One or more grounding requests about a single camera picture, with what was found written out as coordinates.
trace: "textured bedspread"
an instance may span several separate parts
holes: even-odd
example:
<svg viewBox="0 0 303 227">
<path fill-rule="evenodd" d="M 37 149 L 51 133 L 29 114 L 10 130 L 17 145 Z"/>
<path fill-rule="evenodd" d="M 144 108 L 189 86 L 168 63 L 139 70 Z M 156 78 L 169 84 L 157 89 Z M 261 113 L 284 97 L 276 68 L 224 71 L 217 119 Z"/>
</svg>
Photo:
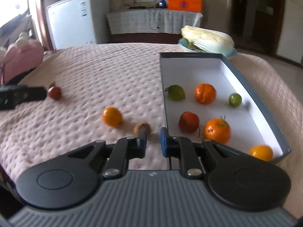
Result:
<svg viewBox="0 0 303 227">
<path fill-rule="evenodd" d="M 159 52 L 180 51 L 184 50 L 178 45 L 106 44 L 69 48 L 45 60 L 21 83 L 48 86 L 56 81 L 63 97 L 0 113 L 0 164 L 16 181 L 28 167 L 94 140 L 116 142 L 132 135 L 134 124 L 148 122 L 153 134 L 146 157 L 131 160 L 130 168 L 166 169 L 158 137 L 164 125 Z M 231 62 L 266 103 L 292 147 L 280 166 L 292 180 L 285 207 L 299 217 L 303 215 L 302 105 L 265 60 L 239 54 Z M 107 106 L 122 112 L 122 128 L 102 122 Z"/>
</svg>

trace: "power cord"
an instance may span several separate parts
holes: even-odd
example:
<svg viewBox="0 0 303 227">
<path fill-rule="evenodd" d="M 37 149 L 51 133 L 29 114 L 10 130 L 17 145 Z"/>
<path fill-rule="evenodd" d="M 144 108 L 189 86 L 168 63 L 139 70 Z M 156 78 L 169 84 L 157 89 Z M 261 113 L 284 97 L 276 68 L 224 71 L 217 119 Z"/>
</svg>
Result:
<svg viewBox="0 0 303 227">
<path fill-rule="evenodd" d="M 157 31 L 158 29 L 160 29 L 159 27 L 158 27 L 158 25 L 157 25 L 157 23 L 156 23 L 156 20 L 155 20 L 155 12 L 153 13 L 153 19 L 154 19 L 154 23 L 156 24 L 156 26 L 157 26 L 157 29 L 153 29 L 152 27 L 151 27 L 151 19 L 149 18 L 149 20 L 148 20 L 148 23 L 149 23 L 149 28 L 151 29 L 151 30 L 153 30 L 153 31 Z"/>
</svg>

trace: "orange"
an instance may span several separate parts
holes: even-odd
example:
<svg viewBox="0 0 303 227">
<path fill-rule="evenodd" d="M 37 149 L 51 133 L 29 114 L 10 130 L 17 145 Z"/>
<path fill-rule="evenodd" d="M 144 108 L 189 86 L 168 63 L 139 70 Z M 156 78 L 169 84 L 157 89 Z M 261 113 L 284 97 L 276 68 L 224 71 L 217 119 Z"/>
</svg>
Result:
<svg viewBox="0 0 303 227">
<path fill-rule="evenodd" d="M 267 145 L 256 145 L 249 151 L 249 154 L 264 161 L 270 161 L 274 155 L 272 149 Z"/>
<path fill-rule="evenodd" d="M 208 83 L 202 83 L 196 87 L 194 96 L 199 103 L 210 104 L 216 99 L 217 92 L 212 85 Z"/>
<path fill-rule="evenodd" d="M 104 109 L 102 119 L 108 126 L 117 128 L 122 124 L 122 114 L 115 107 L 107 107 Z"/>
<path fill-rule="evenodd" d="M 231 129 L 229 124 L 222 118 L 212 119 L 207 122 L 204 129 L 204 136 L 216 142 L 225 144 L 229 141 Z"/>
</svg>

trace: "pink stuffed toy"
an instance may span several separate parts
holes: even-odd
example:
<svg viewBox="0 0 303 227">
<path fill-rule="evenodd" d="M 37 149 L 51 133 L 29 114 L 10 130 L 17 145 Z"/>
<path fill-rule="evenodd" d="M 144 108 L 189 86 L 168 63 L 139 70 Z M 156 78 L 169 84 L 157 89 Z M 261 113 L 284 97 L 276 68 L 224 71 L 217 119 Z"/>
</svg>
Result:
<svg viewBox="0 0 303 227">
<path fill-rule="evenodd" d="M 6 50 L 0 47 L 1 84 L 40 65 L 44 49 L 39 40 L 31 39 L 22 32 L 19 39 Z"/>
</svg>

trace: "refrigerator label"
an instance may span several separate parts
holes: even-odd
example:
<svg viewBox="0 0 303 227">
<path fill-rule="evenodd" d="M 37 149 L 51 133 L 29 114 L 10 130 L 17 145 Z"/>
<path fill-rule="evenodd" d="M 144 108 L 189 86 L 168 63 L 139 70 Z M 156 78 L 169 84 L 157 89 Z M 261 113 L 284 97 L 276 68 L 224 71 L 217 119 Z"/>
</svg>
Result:
<svg viewBox="0 0 303 227">
<path fill-rule="evenodd" d="M 81 2 L 81 14 L 86 16 L 86 2 Z"/>
</svg>

